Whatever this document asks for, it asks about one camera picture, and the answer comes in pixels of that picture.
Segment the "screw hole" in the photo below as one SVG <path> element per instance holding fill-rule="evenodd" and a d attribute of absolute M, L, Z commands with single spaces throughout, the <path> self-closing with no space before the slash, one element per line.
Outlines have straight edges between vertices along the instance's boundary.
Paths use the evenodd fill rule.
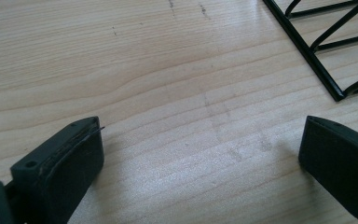
<path fill-rule="evenodd" d="M 32 168 L 36 165 L 37 165 L 36 161 L 28 161 L 27 163 L 25 163 L 25 167 L 27 167 L 27 168 Z"/>

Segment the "black clamp jaw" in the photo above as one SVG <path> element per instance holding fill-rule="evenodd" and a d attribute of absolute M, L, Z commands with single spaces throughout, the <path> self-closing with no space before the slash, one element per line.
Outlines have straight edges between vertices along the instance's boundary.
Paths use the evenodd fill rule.
<path fill-rule="evenodd" d="M 78 120 L 16 162 L 0 182 L 0 224 L 66 223 L 103 168 L 101 129 Z"/>
<path fill-rule="evenodd" d="M 358 133 L 327 119 L 308 117 L 299 162 L 358 218 Z"/>

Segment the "wooden table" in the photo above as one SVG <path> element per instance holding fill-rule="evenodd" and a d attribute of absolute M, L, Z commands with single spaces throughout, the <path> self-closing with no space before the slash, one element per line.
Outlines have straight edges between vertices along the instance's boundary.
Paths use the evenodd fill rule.
<path fill-rule="evenodd" d="M 320 57 L 358 79 L 358 47 Z M 261 0 L 0 0 L 0 180 L 72 121 L 106 127 L 70 223 L 357 223 L 300 170 L 307 115 L 358 132 L 358 96 L 335 103 Z"/>

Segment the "black wire rack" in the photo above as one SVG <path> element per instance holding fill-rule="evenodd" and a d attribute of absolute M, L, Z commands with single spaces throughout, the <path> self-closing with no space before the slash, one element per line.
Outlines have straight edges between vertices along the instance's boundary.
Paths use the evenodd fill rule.
<path fill-rule="evenodd" d="M 316 7 L 312 9 L 307 9 L 303 11 L 293 12 L 295 7 L 301 2 L 301 0 L 294 0 L 286 11 L 283 13 L 274 0 L 263 0 L 264 3 L 268 6 L 269 10 L 275 16 L 277 21 L 280 23 L 284 31 L 289 35 L 292 41 L 295 43 L 298 50 L 301 52 L 303 57 L 307 60 L 308 64 L 322 81 L 324 86 L 333 96 L 336 102 L 341 101 L 348 96 L 358 94 L 358 81 L 350 85 L 346 90 L 342 90 L 336 81 L 330 76 L 329 72 L 324 68 L 322 63 L 316 57 L 316 52 L 323 52 L 326 50 L 334 50 L 338 48 L 353 46 L 358 44 L 358 36 L 339 40 L 336 42 L 323 44 L 323 42 L 337 31 L 341 26 L 347 23 L 351 18 L 358 14 L 358 0 L 351 0 L 342 3 L 336 3 L 333 5 L 325 7 Z M 352 7 L 352 9 L 345 14 L 340 20 L 334 23 L 330 28 L 328 28 L 324 33 L 322 33 L 316 40 L 309 46 L 300 33 L 291 23 L 292 19 L 302 19 L 308 16 L 313 16 L 321 13 L 328 13 L 337 11 L 338 9 L 346 9 Z"/>

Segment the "wood grain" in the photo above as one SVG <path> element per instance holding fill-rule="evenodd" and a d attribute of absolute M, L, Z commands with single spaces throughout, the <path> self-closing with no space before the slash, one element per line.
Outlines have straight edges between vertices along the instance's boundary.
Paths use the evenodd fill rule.
<path fill-rule="evenodd" d="M 358 47 L 319 57 L 358 79 Z M 307 115 L 358 131 L 358 96 L 335 103 L 262 1 L 0 0 L 0 180 L 94 115 L 105 165 L 70 223 L 357 223 L 296 156 Z"/>

